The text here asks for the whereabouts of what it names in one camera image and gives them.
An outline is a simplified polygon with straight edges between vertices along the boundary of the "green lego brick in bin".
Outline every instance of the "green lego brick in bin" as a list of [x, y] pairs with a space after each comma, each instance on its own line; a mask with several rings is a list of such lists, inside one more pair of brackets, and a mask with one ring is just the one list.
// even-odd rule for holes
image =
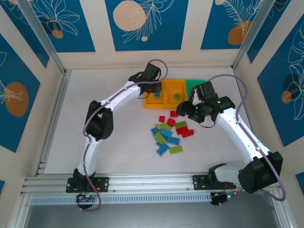
[[178, 123], [175, 124], [176, 129], [181, 128], [181, 127], [185, 127], [185, 126], [187, 126], [186, 121], [178, 122]]
[[158, 124], [156, 124], [156, 128], [157, 128], [157, 130], [160, 131], [162, 129], [162, 125], [160, 123], [158, 123]]
[[180, 95], [179, 93], [174, 94], [174, 99], [175, 99], [175, 100], [180, 99], [180, 97], [181, 97], [181, 95]]
[[178, 153], [182, 152], [182, 147], [181, 146], [174, 146], [169, 148], [170, 153]]
[[206, 82], [205, 80], [191, 80], [191, 79], [186, 80], [187, 100], [190, 99], [192, 88], [205, 82]]
[[167, 125], [166, 123], [161, 123], [161, 128], [163, 128], [165, 130], [168, 130], [168, 131], [172, 130], [172, 127]]
[[160, 142], [161, 145], [165, 144], [166, 140], [159, 132], [157, 132], [154, 137]]

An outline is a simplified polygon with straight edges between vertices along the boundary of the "purple cable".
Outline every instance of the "purple cable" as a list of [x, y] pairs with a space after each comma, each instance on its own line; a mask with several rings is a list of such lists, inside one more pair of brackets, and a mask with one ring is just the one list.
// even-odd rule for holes
[[[240, 110], [241, 106], [244, 104], [244, 102], [245, 102], [245, 100], [246, 100], [246, 98], [247, 98], [247, 95], [248, 95], [248, 87], [247, 87], [246, 83], [245, 83], [241, 78], [239, 78], [239, 77], [237, 77], [237, 76], [235, 76], [235, 75], [229, 75], [229, 74], [221, 74], [221, 75], [213, 76], [213, 77], [210, 78], [207, 82], [211, 81], [211, 80], [214, 79], [214, 78], [222, 77], [222, 76], [229, 76], [229, 77], [233, 77], [233, 78], [239, 80], [239, 81], [243, 84], [243, 86], [244, 86], [244, 88], [245, 88], [245, 95], [244, 95], [244, 97], [243, 97], [241, 103], [238, 105], [237, 111], [236, 111], [236, 120], [237, 120], [237, 122], [238, 122], [238, 120], [239, 120], [238, 113], [239, 113], [239, 110]], [[239, 123], [239, 126], [240, 126], [240, 128], [244, 131], [244, 133], [248, 136], [248, 138], [251, 140], [251, 142], [254, 144], [254, 146], [255, 146], [256, 148], [258, 148], [258, 147], [259, 147], [258, 144], [257, 144], [256, 141], [251, 137], [251, 135], [250, 135], [249, 132], [245, 129], [245, 127], [243, 126], [243, 124], [242, 124], [242, 123]], [[261, 189], [261, 191], [264, 192], [264, 193], [266, 193], [266, 194], [269, 195], [270, 197], [276, 199], [277, 201], [282, 202], [282, 201], [284, 201], [284, 200], [286, 199], [286, 190], [285, 190], [284, 184], [283, 184], [283, 182], [282, 182], [282, 180], [281, 180], [279, 174], [277, 173], [276, 169], [275, 169], [274, 166], [271, 164], [270, 160], [269, 160], [269, 159], [267, 158], [267, 156], [263, 153], [262, 149], [259, 149], [258, 151], [259, 151], [260, 154], [263, 156], [263, 158], [266, 160], [267, 164], [269, 165], [269, 167], [271, 168], [272, 172], [274, 173], [274, 175], [275, 175], [277, 181], [279, 182], [280, 187], [281, 187], [281, 189], [282, 189], [282, 198], [278, 198], [278, 197], [274, 196], [273, 194], [271, 194], [270, 192], [268, 192], [268, 191], [266, 191], [266, 190], [264, 190], [264, 189]]]
[[[152, 59], [152, 60], [150, 60], [148, 63], [151, 63], [151, 62], [154, 62], [154, 61], [158, 61], [158, 62], [161, 62], [161, 63], [164, 64], [164, 66], [165, 66], [165, 68], [166, 68], [166, 74], [165, 74], [165, 76], [164, 76], [161, 80], [159, 80], [159, 81], [138, 82], [138, 83], [134, 83], [134, 84], [132, 84], [132, 85], [129, 85], [129, 86], [127, 87], [127, 89], [129, 89], [129, 88], [131, 88], [131, 87], [133, 87], [133, 86], [136, 86], [136, 85], [140, 85], [140, 84], [155, 84], [155, 83], [160, 83], [161, 81], [163, 81], [163, 80], [167, 77], [167, 75], [168, 75], [168, 66], [167, 66], [167, 64], [166, 64], [164, 61], [160, 60], [160, 59]], [[94, 112], [92, 113], [92, 115], [88, 118], [88, 120], [87, 120], [86, 123], [85, 123], [85, 127], [84, 127], [82, 133], [83, 133], [83, 135], [84, 135], [85, 137], [87, 137], [87, 138], [89, 139], [89, 143], [88, 143], [88, 145], [87, 145], [86, 148], [85, 148], [84, 156], [83, 156], [83, 158], [82, 158], [82, 161], [83, 161], [83, 168], [84, 168], [85, 177], [86, 177], [87, 181], [89, 182], [89, 184], [90, 184], [90, 186], [92, 187], [93, 191], [97, 194], [99, 204], [98, 204], [98, 207], [95, 208], [95, 209], [90, 209], [90, 210], [81, 209], [80, 206], [79, 206], [79, 203], [82, 201], [82, 199], [86, 199], [85, 197], [83, 197], [83, 198], [82, 198], [81, 200], [79, 200], [78, 203], [77, 203], [78, 208], [79, 208], [80, 210], [82, 210], [82, 211], [86, 211], [86, 212], [96, 211], [96, 210], [98, 210], [98, 209], [100, 208], [100, 206], [101, 206], [101, 198], [100, 198], [100, 195], [99, 195], [97, 189], [95, 188], [94, 184], [91, 182], [91, 180], [90, 180], [90, 178], [89, 178], [89, 175], [88, 175], [88, 173], [87, 173], [87, 171], [86, 171], [86, 163], [85, 163], [85, 162], [86, 162], [86, 154], [87, 154], [87, 151], [88, 151], [88, 149], [89, 149], [89, 147], [90, 147], [90, 145], [91, 145], [91, 142], [92, 142], [92, 138], [91, 138], [88, 134], [86, 134], [86, 128], [88, 127], [88, 125], [89, 125], [89, 123], [91, 122], [91, 120], [93, 119], [93, 117], [94, 117], [94, 116], [95, 116], [103, 107], [105, 107], [105, 106], [106, 106], [107, 104], [109, 104], [112, 100], [114, 100], [117, 96], [119, 96], [123, 91], [125, 91], [125, 89], [120, 90], [117, 94], [115, 94], [113, 97], [111, 97], [111, 98], [109, 99], [109, 102], [104, 103], [102, 106], [100, 106], [98, 109], [96, 109], [96, 111], [94, 111]]]

